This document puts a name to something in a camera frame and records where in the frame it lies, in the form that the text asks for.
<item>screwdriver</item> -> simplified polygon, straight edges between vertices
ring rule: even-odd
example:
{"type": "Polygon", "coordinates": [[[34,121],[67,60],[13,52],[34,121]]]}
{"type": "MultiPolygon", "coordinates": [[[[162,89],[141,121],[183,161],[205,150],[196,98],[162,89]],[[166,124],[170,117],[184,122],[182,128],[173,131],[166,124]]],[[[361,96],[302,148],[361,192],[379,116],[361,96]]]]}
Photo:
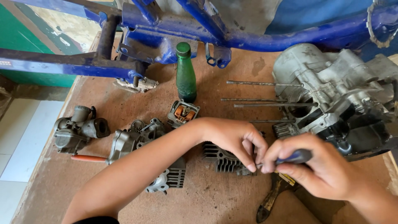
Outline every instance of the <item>screwdriver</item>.
{"type": "MultiPolygon", "coordinates": [[[[298,149],[292,153],[291,156],[287,157],[286,159],[280,159],[278,158],[275,161],[275,165],[279,165],[281,163],[294,163],[294,164],[300,164],[300,163],[306,163],[308,160],[312,158],[312,152],[308,149],[298,149]]],[[[256,165],[257,169],[261,168],[264,164],[258,164],[256,165]]]]}

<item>green glass bottle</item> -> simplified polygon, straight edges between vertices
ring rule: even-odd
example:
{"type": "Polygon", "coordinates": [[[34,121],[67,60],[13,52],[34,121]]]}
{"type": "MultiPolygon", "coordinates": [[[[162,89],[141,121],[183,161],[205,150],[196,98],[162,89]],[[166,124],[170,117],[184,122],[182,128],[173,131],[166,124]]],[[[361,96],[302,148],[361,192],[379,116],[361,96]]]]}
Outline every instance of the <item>green glass bottle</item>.
{"type": "Polygon", "coordinates": [[[191,61],[191,46],[186,42],[178,43],[176,53],[178,97],[184,102],[193,103],[196,99],[196,77],[191,61]]]}

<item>bottle cap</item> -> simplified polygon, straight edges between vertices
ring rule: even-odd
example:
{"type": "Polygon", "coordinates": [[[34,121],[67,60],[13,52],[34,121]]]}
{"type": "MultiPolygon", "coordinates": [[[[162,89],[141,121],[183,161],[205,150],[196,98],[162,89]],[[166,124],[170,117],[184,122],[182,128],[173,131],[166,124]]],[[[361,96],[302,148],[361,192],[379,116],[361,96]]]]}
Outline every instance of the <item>bottle cap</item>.
{"type": "Polygon", "coordinates": [[[191,46],[186,42],[180,42],[176,47],[177,56],[180,57],[190,57],[191,56],[191,46]]]}

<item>hand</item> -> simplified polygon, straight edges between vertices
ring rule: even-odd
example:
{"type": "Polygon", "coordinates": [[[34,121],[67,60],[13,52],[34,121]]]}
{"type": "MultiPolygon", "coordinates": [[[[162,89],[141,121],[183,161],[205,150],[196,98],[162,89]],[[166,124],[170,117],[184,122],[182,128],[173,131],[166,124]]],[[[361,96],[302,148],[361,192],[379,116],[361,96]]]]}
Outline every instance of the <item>hand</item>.
{"type": "Polygon", "coordinates": [[[312,195],[332,200],[350,200],[364,184],[365,177],[332,144],[311,134],[275,141],[265,154],[261,171],[273,172],[277,158],[285,159],[297,149],[312,151],[313,158],[307,162],[311,169],[289,163],[282,163],[276,169],[291,176],[312,195]]]}
{"type": "Polygon", "coordinates": [[[256,171],[252,144],[257,149],[256,164],[263,159],[268,144],[251,123],[220,118],[199,118],[196,121],[203,125],[203,141],[211,141],[232,152],[248,170],[256,171]]]}

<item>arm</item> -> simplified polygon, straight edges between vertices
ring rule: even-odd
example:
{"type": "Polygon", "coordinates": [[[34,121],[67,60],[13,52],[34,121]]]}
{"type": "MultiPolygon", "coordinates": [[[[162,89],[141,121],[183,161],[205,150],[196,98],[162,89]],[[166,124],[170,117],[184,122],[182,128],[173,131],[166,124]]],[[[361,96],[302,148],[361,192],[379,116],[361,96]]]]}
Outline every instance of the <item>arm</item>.
{"type": "Polygon", "coordinates": [[[267,143],[252,124],[195,119],[131,152],[90,179],[73,197],[62,224],[95,216],[117,218],[118,212],[165,169],[203,141],[212,141],[232,152],[252,172],[256,170],[251,157],[252,143],[258,148],[257,162],[267,149],[267,143]]]}
{"type": "Polygon", "coordinates": [[[349,201],[372,224],[398,223],[398,198],[348,163],[330,143],[303,134],[277,140],[264,157],[263,173],[275,170],[275,160],[289,157],[297,149],[309,149],[313,158],[303,165],[280,164],[286,173],[316,197],[349,201]]]}

